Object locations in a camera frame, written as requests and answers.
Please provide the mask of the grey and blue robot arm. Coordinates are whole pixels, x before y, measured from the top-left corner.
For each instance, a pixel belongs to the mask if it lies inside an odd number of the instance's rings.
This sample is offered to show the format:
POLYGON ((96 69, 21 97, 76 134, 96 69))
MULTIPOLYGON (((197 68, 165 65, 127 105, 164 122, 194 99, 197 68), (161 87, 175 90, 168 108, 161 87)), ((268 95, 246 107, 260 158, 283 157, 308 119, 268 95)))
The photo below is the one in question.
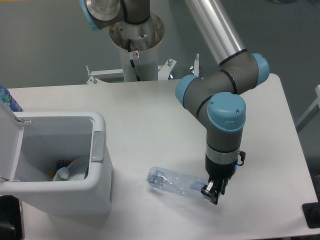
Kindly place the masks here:
MULTIPOLYGON (((122 70, 126 82, 155 80, 156 59, 146 61, 163 39, 163 22, 151 12, 148 0, 82 0, 80 7, 93 30, 109 28, 109 34, 123 50, 122 70)), ((201 78, 184 76, 175 96, 206 129, 205 169, 208 181, 201 186, 204 199, 217 204, 229 180, 242 166, 241 151, 246 122, 246 103, 241 94, 264 83, 270 74, 267 60, 249 53, 219 0, 186 2, 219 70, 201 78)))

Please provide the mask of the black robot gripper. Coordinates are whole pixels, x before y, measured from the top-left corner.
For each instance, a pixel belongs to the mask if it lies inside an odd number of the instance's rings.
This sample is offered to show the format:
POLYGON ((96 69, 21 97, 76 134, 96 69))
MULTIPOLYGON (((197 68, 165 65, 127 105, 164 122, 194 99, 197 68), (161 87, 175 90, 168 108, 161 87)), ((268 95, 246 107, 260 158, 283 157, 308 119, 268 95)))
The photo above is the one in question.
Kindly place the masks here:
POLYGON ((205 170, 207 171, 208 184, 205 184, 201 189, 201 194, 205 199, 217 205, 220 195, 224 195, 229 179, 235 174, 237 168, 237 160, 228 164, 219 164, 213 162, 208 156, 205 156, 205 170))

